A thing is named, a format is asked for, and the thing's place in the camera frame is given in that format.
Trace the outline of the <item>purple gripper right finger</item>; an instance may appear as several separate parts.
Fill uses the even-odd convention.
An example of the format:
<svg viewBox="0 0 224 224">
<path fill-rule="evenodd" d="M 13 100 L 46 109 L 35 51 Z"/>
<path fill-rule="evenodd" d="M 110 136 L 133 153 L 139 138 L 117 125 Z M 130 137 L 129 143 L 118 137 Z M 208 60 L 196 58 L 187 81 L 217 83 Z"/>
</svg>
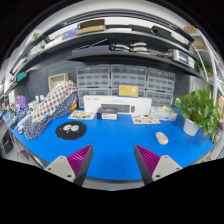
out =
<svg viewBox="0 0 224 224">
<path fill-rule="evenodd" d="M 135 145 L 134 155 L 145 185 L 182 169 L 168 155 L 159 156 L 139 145 Z"/>
</svg>

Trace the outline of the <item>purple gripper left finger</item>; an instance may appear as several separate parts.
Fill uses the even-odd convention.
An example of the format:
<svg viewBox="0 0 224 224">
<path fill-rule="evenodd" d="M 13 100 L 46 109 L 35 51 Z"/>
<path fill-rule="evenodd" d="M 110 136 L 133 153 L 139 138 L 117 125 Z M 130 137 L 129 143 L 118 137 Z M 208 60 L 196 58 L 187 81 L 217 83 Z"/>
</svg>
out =
<svg viewBox="0 0 224 224">
<path fill-rule="evenodd" d="M 88 145 L 68 157 L 59 156 L 51 162 L 45 171 L 48 171 L 65 180 L 82 186 L 93 156 L 93 147 Z"/>
</svg>

